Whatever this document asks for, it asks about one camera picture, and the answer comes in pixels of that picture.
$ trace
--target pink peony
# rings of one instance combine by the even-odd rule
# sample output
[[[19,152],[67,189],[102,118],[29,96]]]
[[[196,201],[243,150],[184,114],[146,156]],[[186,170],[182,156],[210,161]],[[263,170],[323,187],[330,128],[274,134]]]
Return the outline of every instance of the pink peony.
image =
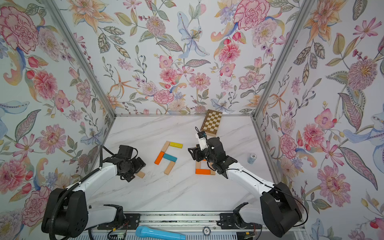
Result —
[[[59,58],[60,45],[50,29],[44,27],[40,28],[39,47],[53,60],[57,60]]]
[[[44,137],[39,137],[36,141],[40,142],[40,148],[45,150],[47,148],[47,154],[53,154],[55,148],[61,148],[65,146],[66,136],[62,136],[65,130],[60,128],[58,124],[46,127],[46,131],[41,131]]]
[[[45,100],[52,99],[57,91],[57,81],[52,73],[47,71],[39,71],[33,79],[34,88],[39,96]]]
[[[290,135],[284,134],[280,138],[281,151],[285,154],[285,156],[289,159],[296,157],[296,143]]]
[[[0,33],[14,50],[25,53],[34,51],[38,44],[38,32],[32,19],[14,7],[0,8]]]
[[[266,0],[242,0],[236,8],[234,22],[238,23],[239,30],[255,28],[264,21],[269,7]]]
[[[351,190],[351,185],[344,182],[345,175],[338,175],[338,172],[339,169],[336,165],[333,168],[327,165],[324,167],[324,172],[318,169],[317,178],[321,180],[320,195],[328,197],[329,203],[333,203],[334,198],[335,204],[342,207],[345,202],[351,203],[351,196],[347,193]]]
[[[147,20],[146,27],[148,31],[155,36],[162,36],[166,33],[166,26],[158,16],[151,17]]]
[[[256,85],[258,82],[264,79],[265,74],[257,74],[255,72],[249,71],[245,76],[239,77],[240,89],[251,88]]]
[[[43,218],[50,193],[51,190],[46,186],[42,186],[39,191],[32,191],[23,208],[24,225],[32,227]]]
[[[161,55],[160,56],[160,68],[169,68],[172,66],[173,60],[172,58],[168,58],[166,56]]]
[[[353,63],[349,69],[348,86],[352,90],[364,90],[373,83],[377,75],[377,63],[366,59]]]
[[[227,76],[227,77],[230,77],[233,73],[233,70],[235,69],[235,64],[234,63],[227,63],[225,64],[221,69],[220,69],[220,75],[224,75],[224,76]]]
[[[0,167],[0,192],[15,191],[24,181],[25,165],[22,161],[11,158]]]
[[[292,135],[295,125],[296,125],[296,120],[288,116],[281,122],[281,130],[285,134]]]
[[[91,87],[87,79],[83,83],[76,84],[77,96],[76,99],[84,103],[85,107],[89,106],[91,101]]]
[[[329,108],[325,109],[317,115],[317,117],[314,118],[314,122],[319,124],[320,127],[323,129],[330,129],[335,126],[335,123],[332,121],[333,120],[333,115],[330,111]]]
[[[59,110],[70,106],[70,102],[62,90],[59,90],[59,93],[55,96],[55,105]]]
[[[254,46],[266,43],[269,41],[277,28],[277,23],[272,19],[262,22],[253,30],[252,43]]]
[[[198,90],[203,91],[204,89],[207,89],[207,86],[209,86],[211,83],[209,82],[211,78],[208,77],[205,73],[200,73],[194,74],[192,73],[192,77],[189,78],[189,85],[191,87],[196,87]]]
[[[169,90],[160,90],[157,93],[154,94],[153,96],[155,102],[160,103],[160,104],[167,104],[173,101],[173,93],[170,93]]]
[[[304,140],[311,147],[320,147],[324,142],[324,132],[315,123],[304,127]]]
[[[166,83],[171,83],[173,80],[177,77],[177,72],[173,68],[165,68],[161,71],[160,77],[163,79]]]
[[[240,56],[241,50],[239,50],[239,46],[235,43],[230,43],[225,45],[219,54],[219,60],[222,63],[231,63],[236,60]]]

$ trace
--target wooden block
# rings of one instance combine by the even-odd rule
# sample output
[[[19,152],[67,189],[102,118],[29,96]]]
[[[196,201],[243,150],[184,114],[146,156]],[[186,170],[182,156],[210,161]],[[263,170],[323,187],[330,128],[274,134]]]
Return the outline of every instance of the wooden block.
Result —
[[[164,152],[160,152],[156,158],[155,164],[159,165],[161,162],[161,159],[163,159],[163,156],[164,156]]]
[[[171,142],[169,145],[171,147],[183,148],[183,145],[181,143]]]
[[[170,161],[169,164],[168,164],[168,167],[166,168],[166,170],[164,171],[165,174],[169,175],[169,173],[171,172],[173,166],[175,165],[175,162],[173,161]]]
[[[169,147],[169,144],[170,144],[170,141],[166,141],[166,143],[164,144],[163,148],[161,149],[162,152],[166,152],[168,147]]]
[[[176,162],[176,160],[177,160],[177,157],[174,157],[174,156],[166,154],[166,153],[164,153],[163,158],[168,159],[168,160],[170,160],[172,162]]]
[[[210,169],[196,169],[196,174],[211,175]]]
[[[143,173],[142,171],[136,173],[136,176],[140,177],[140,178],[143,178],[145,176],[145,173]]]
[[[205,131],[207,135],[216,137],[222,115],[222,112],[209,109],[204,118],[204,122],[200,128],[200,131]]]

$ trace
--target black cable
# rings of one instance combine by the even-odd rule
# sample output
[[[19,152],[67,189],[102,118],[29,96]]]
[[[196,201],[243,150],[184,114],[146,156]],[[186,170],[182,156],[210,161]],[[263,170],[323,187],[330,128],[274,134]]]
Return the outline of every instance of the black cable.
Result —
[[[226,169],[226,170],[237,170],[237,171],[240,171],[239,169],[233,169],[233,168]],[[303,206],[303,208],[304,208],[304,210],[305,210],[305,213],[306,213],[306,215],[307,215],[307,218],[305,219],[305,221],[304,221],[303,223],[301,223],[301,224],[299,224],[299,225],[294,225],[294,226],[292,226],[292,227],[298,227],[298,226],[304,225],[304,224],[308,221],[308,211],[307,211],[307,208],[304,206],[304,204],[302,204],[301,202],[297,201],[297,199],[294,198],[292,195],[289,195],[289,194],[286,193],[286,192],[283,192],[283,191],[274,189],[274,187],[271,187],[271,186],[266,185],[265,183],[263,183],[262,181],[258,180],[257,178],[255,178],[254,176],[252,176],[251,174],[249,174],[248,172],[245,172],[245,173],[248,174],[249,176],[251,176],[252,178],[256,179],[259,183],[263,184],[264,186],[269,187],[269,188],[271,188],[271,189],[273,189],[273,190],[275,190],[275,191],[277,191],[277,192],[281,192],[281,193],[283,193],[283,194],[285,194],[285,195],[287,195],[287,196],[290,196],[291,198],[293,198],[294,200],[296,200],[296,202],[298,202],[299,204],[301,204],[301,205]]]

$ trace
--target wooden chessboard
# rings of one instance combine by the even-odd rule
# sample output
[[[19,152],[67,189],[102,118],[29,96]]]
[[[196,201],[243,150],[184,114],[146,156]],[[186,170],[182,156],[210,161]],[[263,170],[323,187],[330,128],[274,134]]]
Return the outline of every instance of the wooden chessboard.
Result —
[[[207,115],[205,116],[203,125],[200,128],[200,131],[205,131],[207,135],[216,137],[222,115],[222,112],[209,109]]]

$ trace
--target green leaf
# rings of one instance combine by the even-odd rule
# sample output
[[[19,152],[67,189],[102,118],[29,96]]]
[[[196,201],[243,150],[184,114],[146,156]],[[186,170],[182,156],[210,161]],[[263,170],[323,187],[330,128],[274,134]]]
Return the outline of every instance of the green leaf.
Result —
[[[74,148],[74,140],[69,135],[67,136],[67,143],[70,148]]]
[[[209,89],[207,89],[207,90],[205,90],[205,91],[203,92],[203,98],[205,98],[206,96],[208,96],[208,92],[209,92]]]
[[[25,9],[25,13],[28,15],[35,15],[38,10],[39,10],[38,5],[30,3],[30,4],[28,4],[28,6]]]
[[[159,17],[161,17],[161,18],[164,19],[164,20],[169,21],[169,20],[168,20],[168,16],[167,16],[167,14],[166,14],[164,11],[160,10],[160,11],[158,11],[157,13],[159,14]]]
[[[274,0],[273,2],[270,2],[269,4],[271,5],[271,7],[279,8],[279,7],[287,5],[288,1],[287,0]]]
[[[175,4],[174,2],[169,2],[169,1],[164,2],[164,5],[167,6],[167,7],[169,7],[169,8],[171,8],[171,7],[175,7],[175,6],[176,6],[176,4]]]
[[[325,209],[328,209],[330,208],[331,206],[326,202],[324,201],[323,199],[316,199],[314,201],[314,204],[316,204],[316,206],[321,209],[321,210],[325,210]]]

